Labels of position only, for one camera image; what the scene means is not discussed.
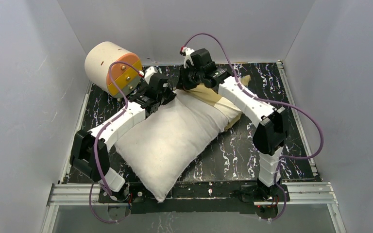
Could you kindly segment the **blue beige white pillowcase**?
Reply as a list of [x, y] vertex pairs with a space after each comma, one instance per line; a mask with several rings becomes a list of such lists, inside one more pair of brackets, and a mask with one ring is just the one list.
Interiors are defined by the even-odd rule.
[[203, 84], [199, 84], [197, 87], [186, 92], [192, 97], [216, 108], [225, 115], [228, 119], [228, 124], [224, 127], [224, 131], [232, 128], [241, 118], [242, 111], [231, 101], [217, 94], [214, 90], [205, 87]]

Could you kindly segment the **white pillow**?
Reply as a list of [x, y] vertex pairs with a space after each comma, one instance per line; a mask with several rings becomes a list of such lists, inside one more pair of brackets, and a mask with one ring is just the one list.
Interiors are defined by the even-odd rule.
[[216, 108], [177, 89], [115, 143], [117, 153], [162, 203], [188, 165], [222, 132], [228, 119]]

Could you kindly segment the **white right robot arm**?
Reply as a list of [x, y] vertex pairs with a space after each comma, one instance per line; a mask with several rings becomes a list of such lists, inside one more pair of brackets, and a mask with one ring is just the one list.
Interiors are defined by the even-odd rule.
[[199, 84], [213, 89], [236, 106], [255, 126], [253, 145], [259, 151], [260, 169], [255, 191], [269, 197], [277, 193], [280, 157], [288, 137], [288, 111], [276, 109], [246, 88], [232, 68], [218, 67], [206, 49], [181, 47], [184, 65], [180, 68], [178, 88], [191, 90]]

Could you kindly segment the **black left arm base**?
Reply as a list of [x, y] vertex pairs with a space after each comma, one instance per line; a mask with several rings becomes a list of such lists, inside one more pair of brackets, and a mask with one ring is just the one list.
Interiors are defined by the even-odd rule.
[[118, 211], [123, 211], [127, 217], [135, 204], [145, 202], [147, 193], [147, 189], [140, 182], [126, 183], [120, 191], [112, 191], [111, 196], [101, 190], [98, 203], [107, 204], [108, 213], [113, 218], [118, 218]]

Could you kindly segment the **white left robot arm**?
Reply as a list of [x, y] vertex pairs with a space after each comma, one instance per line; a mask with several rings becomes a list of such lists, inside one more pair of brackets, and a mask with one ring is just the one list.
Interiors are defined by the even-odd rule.
[[145, 81], [111, 118], [91, 130], [79, 130], [74, 136], [70, 165], [99, 183], [109, 195], [117, 194], [125, 185], [125, 179], [110, 166], [111, 148], [131, 128], [176, 96], [168, 76], [162, 73], [148, 73]]

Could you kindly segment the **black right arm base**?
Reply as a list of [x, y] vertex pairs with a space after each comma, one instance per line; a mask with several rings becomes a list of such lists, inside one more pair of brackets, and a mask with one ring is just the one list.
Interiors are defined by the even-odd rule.
[[286, 204], [290, 200], [288, 187], [278, 181], [270, 187], [262, 182], [245, 183], [233, 190], [230, 197], [238, 198], [244, 203], [253, 203], [255, 213], [259, 219], [273, 221], [278, 219], [282, 212], [279, 211], [278, 204]]

